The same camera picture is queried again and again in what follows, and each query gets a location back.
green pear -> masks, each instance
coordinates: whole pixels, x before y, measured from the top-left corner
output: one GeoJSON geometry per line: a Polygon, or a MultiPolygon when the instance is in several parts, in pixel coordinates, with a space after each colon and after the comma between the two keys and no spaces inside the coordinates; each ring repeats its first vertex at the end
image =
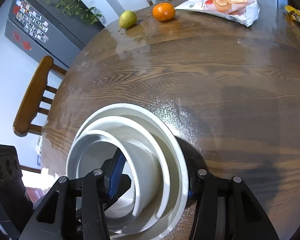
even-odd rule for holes
{"type": "Polygon", "coordinates": [[[137,16],[132,11],[125,11],[119,19],[119,27],[120,31],[121,29],[128,29],[132,25],[134,25],[137,22],[137,16]]]}

plastic bag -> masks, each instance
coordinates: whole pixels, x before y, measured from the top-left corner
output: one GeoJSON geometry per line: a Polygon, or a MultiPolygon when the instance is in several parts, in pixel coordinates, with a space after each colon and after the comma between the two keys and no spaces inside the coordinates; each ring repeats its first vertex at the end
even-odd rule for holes
{"type": "Polygon", "coordinates": [[[259,17],[257,0],[188,0],[176,10],[189,10],[219,16],[249,27],[259,17]]]}

tangerine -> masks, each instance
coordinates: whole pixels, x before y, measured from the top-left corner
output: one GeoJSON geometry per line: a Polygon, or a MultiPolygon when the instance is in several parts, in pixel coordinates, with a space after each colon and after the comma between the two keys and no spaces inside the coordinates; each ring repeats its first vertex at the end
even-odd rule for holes
{"type": "Polygon", "coordinates": [[[168,21],[176,14],[176,9],[167,2],[159,3],[153,7],[152,15],[158,21],[168,21]]]}

round wooden table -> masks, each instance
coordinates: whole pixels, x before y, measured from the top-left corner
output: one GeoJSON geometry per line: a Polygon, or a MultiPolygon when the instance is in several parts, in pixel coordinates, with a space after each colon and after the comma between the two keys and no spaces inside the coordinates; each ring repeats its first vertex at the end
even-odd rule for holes
{"type": "MultiPolygon", "coordinates": [[[[280,239],[290,239],[300,226],[300,27],[281,9],[260,8],[249,28],[183,10],[158,22],[152,7],[138,11],[128,30],[107,26],[53,100],[44,166],[65,174],[74,136],[96,110],[140,105],[199,152],[215,176],[242,177],[280,239]]],[[[194,206],[165,239],[188,239],[194,206]]]]}

gray refrigerator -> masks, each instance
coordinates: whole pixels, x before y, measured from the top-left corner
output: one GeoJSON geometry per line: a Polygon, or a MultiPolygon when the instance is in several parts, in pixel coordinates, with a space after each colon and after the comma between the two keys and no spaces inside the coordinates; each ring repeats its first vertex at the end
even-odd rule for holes
{"type": "Polygon", "coordinates": [[[104,26],[66,15],[47,0],[13,0],[5,36],[37,62],[50,55],[68,70],[72,61],[104,26]]]}

